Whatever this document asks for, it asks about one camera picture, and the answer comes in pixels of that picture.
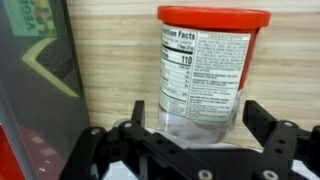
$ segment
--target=nutrition facts label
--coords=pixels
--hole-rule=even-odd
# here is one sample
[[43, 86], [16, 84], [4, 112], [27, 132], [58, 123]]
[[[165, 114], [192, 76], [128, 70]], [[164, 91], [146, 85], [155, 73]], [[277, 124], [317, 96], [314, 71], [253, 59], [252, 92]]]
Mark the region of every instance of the nutrition facts label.
[[190, 119], [227, 121], [250, 34], [163, 26], [160, 106]]

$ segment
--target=red lid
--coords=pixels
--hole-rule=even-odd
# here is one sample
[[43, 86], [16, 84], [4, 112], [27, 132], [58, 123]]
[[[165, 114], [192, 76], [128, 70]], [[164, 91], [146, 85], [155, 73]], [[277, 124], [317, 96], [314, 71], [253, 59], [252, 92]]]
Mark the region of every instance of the red lid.
[[268, 11], [209, 8], [192, 6], [160, 6], [158, 19], [173, 25], [218, 29], [257, 29], [268, 26]]

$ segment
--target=wooden surface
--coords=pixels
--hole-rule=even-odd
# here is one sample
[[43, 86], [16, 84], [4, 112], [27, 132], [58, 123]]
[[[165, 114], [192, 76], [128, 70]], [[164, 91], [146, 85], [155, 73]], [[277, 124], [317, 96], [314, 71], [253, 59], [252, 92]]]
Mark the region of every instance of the wooden surface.
[[134, 101], [142, 99], [147, 127], [157, 128], [161, 22], [156, 12], [164, 4], [273, 12], [257, 39], [236, 131], [227, 142], [259, 147], [241, 122], [247, 99], [307, 130], [320, 124], [318, 0], [69, 0], [92, 125], [111, 128], [130, 117]]

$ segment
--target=label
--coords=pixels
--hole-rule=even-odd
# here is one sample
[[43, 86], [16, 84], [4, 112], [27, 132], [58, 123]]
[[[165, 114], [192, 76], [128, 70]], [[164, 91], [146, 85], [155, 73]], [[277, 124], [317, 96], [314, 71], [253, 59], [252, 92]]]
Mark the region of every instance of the label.
[[160, 106], [188, 119], [228, 121], [250, 34], [163, 26]]
[[48, 0], [4, 0], [4, 5], [14, 35], [57, 35]]

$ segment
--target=clear plastic container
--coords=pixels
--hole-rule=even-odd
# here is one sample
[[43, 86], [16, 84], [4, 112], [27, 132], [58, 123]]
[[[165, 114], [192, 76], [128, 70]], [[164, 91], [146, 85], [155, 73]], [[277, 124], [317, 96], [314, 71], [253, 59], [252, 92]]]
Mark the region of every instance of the clear plastic container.
[[235, 127], [256, 35], [267, 11], [161, 6], [159, 127], [191, 143], [218, 143]]

